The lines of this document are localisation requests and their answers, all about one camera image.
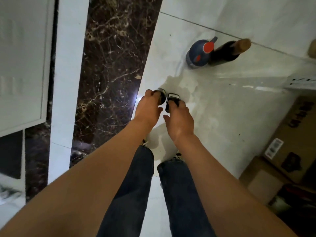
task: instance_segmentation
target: person's right arm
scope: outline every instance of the person's right arm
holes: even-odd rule
[[[295,237],[259,203],[194,135],[194,121],[183,101],[169,102],[168,134],[187,163],[207,217],[218,237]]]

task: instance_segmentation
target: dark blue pants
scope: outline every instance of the dark blue pants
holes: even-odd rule
[[[172,237],[216,236],[186,163],[171,159],[158,166]],[[147,208],[154,156],[140,146],[110,204],[97,237],[139,237]]]

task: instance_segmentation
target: person's right hand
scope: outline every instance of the person's right hand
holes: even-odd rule
[[[184,101],[179,102],[179,107],[172,100],[168,104],[170,116],[164,115],[163,118],[165,119],[169,136],[177,145],[180,138],[194,135],[194,120]]]

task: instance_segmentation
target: blue detergent bottle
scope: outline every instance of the blue detergent bottle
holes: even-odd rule
[[[214,50],[214,43],[217,37],[214,37],[211,41],[198,40],[192,45],[188,53],[186,54],[186,62],[191,68],[203,67],[208,63],[211,52]]]

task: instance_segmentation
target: cardboard box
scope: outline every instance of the cardboard box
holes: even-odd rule
[[[267,205],[284,184],[291,183],[263,157],[256,156],[239,178],[261,203]]]
[[[296,100],[263,156],[292,181],[300,183],[316,159],[316,97]]]

